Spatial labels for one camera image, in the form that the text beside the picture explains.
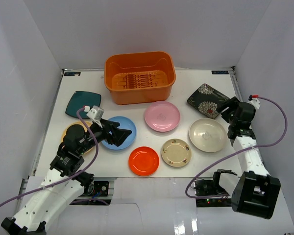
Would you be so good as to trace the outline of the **black floral square plate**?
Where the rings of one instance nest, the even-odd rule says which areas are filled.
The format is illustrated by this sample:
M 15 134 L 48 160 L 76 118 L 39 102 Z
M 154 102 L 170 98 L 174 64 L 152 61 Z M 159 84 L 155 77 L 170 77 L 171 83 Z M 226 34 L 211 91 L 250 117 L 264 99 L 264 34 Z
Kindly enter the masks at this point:
M 217 109 L 227 100 L 229 97 L 204 83 L 187 99 L 187 103 L 206 117 L 215 119 L 220 114 Z

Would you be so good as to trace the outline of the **teal square plate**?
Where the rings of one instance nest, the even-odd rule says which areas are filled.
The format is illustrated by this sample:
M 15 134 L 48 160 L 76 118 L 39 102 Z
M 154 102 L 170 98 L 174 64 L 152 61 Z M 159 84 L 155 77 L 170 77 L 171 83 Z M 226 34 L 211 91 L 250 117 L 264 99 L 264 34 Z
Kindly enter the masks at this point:
M 93 106 L 100 106 L 100 104 L 100 94 L 87 91 L 75 91 L 66 107 L 65 114 L 73 118 L 78 118 L 76 112 L 80 108 L 84 106 L 90 106 L 92 108 Z

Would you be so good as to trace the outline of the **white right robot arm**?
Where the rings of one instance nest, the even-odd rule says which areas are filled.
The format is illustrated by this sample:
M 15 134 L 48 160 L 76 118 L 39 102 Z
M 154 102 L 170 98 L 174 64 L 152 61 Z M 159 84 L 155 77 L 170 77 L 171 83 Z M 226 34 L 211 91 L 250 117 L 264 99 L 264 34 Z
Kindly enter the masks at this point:
M 232 170 L 218 169 L 214 172 L 211 188 L 217 195 L 230 195 L 233 211 L 271 219 L 281 183 L 266 170 L 251 129 L 259 107 L 259 96 L 253 94 L 247 102 L 233 97 L 217 108 L 229 123 L 227 136 L 238 157 L 242 174 L 239 176 Z

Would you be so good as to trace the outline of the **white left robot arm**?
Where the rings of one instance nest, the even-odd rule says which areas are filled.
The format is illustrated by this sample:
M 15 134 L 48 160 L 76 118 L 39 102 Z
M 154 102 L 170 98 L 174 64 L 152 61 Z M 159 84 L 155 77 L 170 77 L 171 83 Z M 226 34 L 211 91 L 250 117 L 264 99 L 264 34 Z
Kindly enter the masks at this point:
M 101 119 L 91 126 L 73 124 L 67 128 L 56 156 L 32 197 L 12 218 L 5 218 L 1 227 L 10 235 L 45 235 L 50 224 L 77 197 L 94 189 L 94 176 L 81 170 L 83 154 L 98 149 L 101 141 L 120 146 L 132 131 L 121 129 L 118 122 Z

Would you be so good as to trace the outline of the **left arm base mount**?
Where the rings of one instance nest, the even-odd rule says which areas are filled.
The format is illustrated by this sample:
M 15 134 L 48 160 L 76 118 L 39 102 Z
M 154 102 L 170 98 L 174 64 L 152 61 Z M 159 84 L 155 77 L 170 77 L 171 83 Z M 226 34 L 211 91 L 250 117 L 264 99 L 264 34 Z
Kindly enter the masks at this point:
M 98 198 L 102 200 L 110 200 L 112 199 L 113 188 L 110 187 L 109 181 L 104 180 L 95 180 L 93 182 L 93 186 L 89 191 L 83 193 L 75 200 L 83 200 L 83 199 L 92 199 Z

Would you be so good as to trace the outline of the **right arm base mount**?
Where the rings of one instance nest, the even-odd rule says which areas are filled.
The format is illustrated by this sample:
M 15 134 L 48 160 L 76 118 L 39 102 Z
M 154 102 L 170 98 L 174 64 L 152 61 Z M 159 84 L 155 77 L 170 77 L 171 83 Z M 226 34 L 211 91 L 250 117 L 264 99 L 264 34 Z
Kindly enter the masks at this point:
M 196 179 L 191 184 L 191 189 L 194 190 L 196 196 L 209 196 L 217 195 L 215 198 L 197 199 L 197 208 L 218 208 L 218 207 L 231 207 L 231 197 L 224 196 L 225 190 L 213 185 L 212 179 Z

